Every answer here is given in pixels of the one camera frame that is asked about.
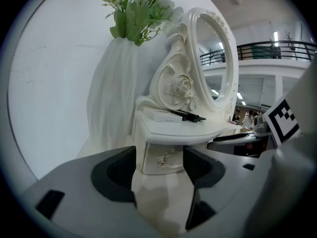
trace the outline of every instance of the small white box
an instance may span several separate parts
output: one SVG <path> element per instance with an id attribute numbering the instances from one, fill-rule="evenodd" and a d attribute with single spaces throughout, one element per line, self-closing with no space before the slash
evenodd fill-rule
<path id="1" fill-rule="evenodd" d="M 144 108 L 143 112 L 154 121 L 181 122 L 183 117 L 166 110 Z"/>

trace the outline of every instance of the ceiling light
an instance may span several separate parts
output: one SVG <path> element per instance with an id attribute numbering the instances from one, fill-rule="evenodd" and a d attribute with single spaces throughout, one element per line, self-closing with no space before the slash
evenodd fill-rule
<path id="1" fill-rule="evenodd" d="M 274 32 L 274 40 L 277 42 L 278 41 L 278 34 L 277 34 L 277 32 Z"/>
<path id="2" fill-rule="evenodd" d="M 214 93 L 216 93 L 217 95 L 219 95 L 216 90 L 212 89 L 211 91 L 214 92 Z"/>
<path id="3" fill-rule="evenodd" d="M 239 98 L 240 100 L 243 99 L 241 93 L 237 93 L 237 95 L 238 95 L 238 98 Z"/>
<path id="4" fill-rule="evenodd" d="M 222 42 L 219 42 L 218 44 L 219 44 L 219 46 L 220 46 L 222 49 L 224 49 Z"/>

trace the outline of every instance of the vase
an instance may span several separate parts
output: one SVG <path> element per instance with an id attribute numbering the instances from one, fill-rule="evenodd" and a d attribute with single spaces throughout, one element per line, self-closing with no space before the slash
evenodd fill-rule
<path id="1" fill-rule="evenodd" d="M 116 38 L 95 69 L 87 115 L 90 138 L 97 152 L 125 146 L 134 104 L 137 52 L 134 42 Z"/>

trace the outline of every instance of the white floor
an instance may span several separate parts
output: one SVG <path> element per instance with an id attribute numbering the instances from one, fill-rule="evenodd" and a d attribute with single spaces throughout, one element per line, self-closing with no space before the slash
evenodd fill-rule
<path id="1" fill-rule="evenodd" d="M 77 157 L 93 154 L 96 152 L 88 138 Z M 131 189 L 139 213 L 160 234 L 174 237 L 186 232 L 194 186 L 185 170 L 167 175 L 144 175 L 137 165 Z"/>

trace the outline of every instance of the black metal railing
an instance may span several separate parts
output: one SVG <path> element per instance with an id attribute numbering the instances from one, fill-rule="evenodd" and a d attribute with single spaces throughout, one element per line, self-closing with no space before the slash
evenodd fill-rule
<path id="1" fill-rule="evenodd" d="M 237 46 L 238 60 L 295 59 L 309 60 L 317 53 L 317 45 L 308 42 L 268 41 Z M 216 50 L 200 56 L 202 65 L 226 62 L 224 50 Z"/>

